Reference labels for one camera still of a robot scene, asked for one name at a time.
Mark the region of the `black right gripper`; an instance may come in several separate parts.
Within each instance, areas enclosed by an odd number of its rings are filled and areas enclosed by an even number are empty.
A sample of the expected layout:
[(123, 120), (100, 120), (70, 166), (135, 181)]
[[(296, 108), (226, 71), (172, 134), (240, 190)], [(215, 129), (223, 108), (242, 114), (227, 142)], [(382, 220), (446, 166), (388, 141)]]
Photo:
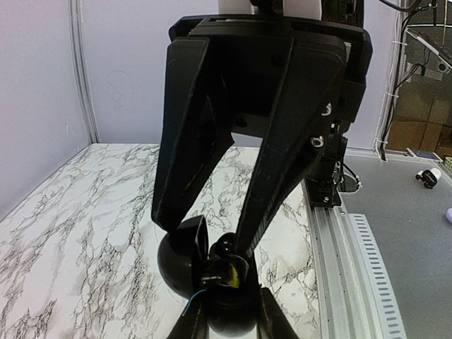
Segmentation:
[(249, 257), (282, 201), (278, 194), (287, 195), (283, 184), (301, 151), (309, 158), (302, 169), (316, 161), (319, 149), (309, 139), (330, 126), (322, 111), (342, 81), (333, 115), (344, 122), (343, 132), (355, 122), (371, 38), (353, 25), (265, 16), (186, 16), (169, 29), (169, 37), (208, 42), (225, 85), (232, 132), (262, 138), (268, 126), (237, 226), (235, 250)]

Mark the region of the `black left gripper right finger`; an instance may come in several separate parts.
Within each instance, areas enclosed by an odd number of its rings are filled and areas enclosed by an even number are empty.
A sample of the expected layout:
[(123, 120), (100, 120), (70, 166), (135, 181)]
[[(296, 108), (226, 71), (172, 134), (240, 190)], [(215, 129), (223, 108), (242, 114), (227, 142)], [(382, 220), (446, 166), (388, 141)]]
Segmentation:
[(262, 287), (258, 295), (257, 338), (299, 339), (267, 287)]

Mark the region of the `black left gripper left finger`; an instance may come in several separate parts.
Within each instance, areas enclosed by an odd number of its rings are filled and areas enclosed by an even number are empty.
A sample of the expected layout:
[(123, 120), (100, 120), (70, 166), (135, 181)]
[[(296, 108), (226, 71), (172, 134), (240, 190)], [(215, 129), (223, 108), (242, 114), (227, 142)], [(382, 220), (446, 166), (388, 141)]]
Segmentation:
[(168, 339), (208, 339), (209, 325), (206, 306), (200, 296), (189, 300), (173, 326)]

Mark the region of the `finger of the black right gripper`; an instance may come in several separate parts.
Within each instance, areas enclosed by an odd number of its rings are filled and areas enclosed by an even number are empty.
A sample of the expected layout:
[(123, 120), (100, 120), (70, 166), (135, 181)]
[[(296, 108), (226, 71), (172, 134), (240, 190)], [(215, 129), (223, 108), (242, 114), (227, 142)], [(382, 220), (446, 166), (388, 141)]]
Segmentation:
[(225, 151), (232, 115), (213, 41), (175, 39), (167, 49), (162, 138), (151, 217), (175, 231)]

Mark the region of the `black round disc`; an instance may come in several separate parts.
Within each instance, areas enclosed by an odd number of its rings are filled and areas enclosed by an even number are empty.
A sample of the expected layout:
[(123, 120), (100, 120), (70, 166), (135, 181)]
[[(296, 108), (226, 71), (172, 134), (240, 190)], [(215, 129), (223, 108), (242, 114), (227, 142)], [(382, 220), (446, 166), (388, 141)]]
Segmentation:
[(188, 300), (169, 333), (170, 338), (226, 338), (253, 331), (258, 316), (259, 284), (254, 258), (233, 252), (236, 235), (208, 241), (206, 219), (200, 215), (167, 233), (157, 262), (171, 290)]

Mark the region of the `black earbud pair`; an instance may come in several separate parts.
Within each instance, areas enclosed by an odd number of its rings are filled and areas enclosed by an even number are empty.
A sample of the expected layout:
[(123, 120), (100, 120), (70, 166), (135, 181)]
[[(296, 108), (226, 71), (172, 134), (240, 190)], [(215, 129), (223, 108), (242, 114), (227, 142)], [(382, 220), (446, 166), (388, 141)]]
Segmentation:
[(236, 234), (229, 232), (221, 236), (210, 248), (208, 259), (203, 262), (202, 288), (213, 286), (239, 289), (246, 282), (249, 263), (234, 249)]

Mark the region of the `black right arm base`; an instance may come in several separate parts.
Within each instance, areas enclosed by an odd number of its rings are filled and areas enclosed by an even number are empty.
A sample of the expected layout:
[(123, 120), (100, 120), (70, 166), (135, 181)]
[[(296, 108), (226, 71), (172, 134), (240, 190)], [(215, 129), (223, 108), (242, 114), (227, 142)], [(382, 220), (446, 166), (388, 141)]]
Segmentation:
[(349, 126), (349, 123), (341, 126), (338, 120), (331, 124), (324, 139), (325, 146), (320, 160), (306, 178), (308, 200), (312, 208), (332, 208), (341, 205), (339, 193), (345, 192), (345, 169), (350, 171), (356, 181), (356, 188), (359, 188), (357, 175), (344, 163), (347, 139), (343, 134)]

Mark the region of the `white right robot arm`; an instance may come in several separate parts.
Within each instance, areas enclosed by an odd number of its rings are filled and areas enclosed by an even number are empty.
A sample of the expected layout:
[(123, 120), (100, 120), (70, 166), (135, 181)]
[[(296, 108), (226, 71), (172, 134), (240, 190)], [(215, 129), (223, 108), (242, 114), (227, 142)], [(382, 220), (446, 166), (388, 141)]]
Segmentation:
[(250, 256), (301, 181), (313, 206), (340, 204), (334, 171), (355, 120), (371, 61), (363, 3), (350, 15), (186, 16), (169, 30), (162, 139), (152, 219), (176, 230), (238, 133), (261, 139), (237, 226)]

